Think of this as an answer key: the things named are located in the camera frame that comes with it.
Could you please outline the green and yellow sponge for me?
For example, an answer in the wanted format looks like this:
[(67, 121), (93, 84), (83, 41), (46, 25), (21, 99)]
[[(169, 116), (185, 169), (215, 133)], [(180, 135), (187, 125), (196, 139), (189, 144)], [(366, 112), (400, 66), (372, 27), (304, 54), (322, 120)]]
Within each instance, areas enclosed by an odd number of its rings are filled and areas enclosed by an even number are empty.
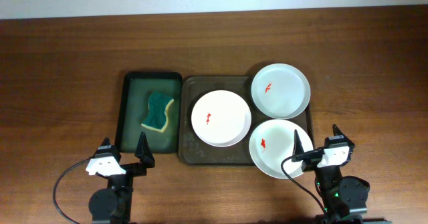
[(175, 100), (161, 92), (152, 92), (148, 97), (148, 114), (140, 124), (156, 132), (164, 132), (169, 124), (169, 108)]

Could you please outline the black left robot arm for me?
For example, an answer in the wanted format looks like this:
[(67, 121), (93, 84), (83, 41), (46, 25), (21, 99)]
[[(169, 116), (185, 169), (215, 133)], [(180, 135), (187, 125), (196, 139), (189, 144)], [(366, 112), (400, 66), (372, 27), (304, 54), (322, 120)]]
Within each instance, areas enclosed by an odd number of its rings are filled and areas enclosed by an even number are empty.
[(135, 150), (136, 163), (120, 164), (119, 150), (105, 138), (90, 157), (86, 171), (89, 175), (105, 178), (108, 185), (96, 191), (88, 203), (93, 223), (129, 223), (133, 179), (146, 175), (149, 168), (155, 167), (155, 160), (148, 146), (146, 134), (140, 133)]

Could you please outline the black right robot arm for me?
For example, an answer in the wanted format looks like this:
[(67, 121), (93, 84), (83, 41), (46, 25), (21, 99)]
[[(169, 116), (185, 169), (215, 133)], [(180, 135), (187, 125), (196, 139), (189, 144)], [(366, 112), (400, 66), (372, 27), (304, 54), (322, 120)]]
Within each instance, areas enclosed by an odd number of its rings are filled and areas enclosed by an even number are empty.
[(323, 214), (315, 217), (315, 223), (362, 223), (370, 184), (358, 177), (342, 175), (340, 168), (350, 162), (355, 143), (337, 125), (332, 130), (333, 135), (325, 138), (323, 147), (308, 151), (294, 132), (290, 160), (301, 162), (302, 171), (315, 173), (315, 186), (321, 197), (317, 202), (323, 210)]

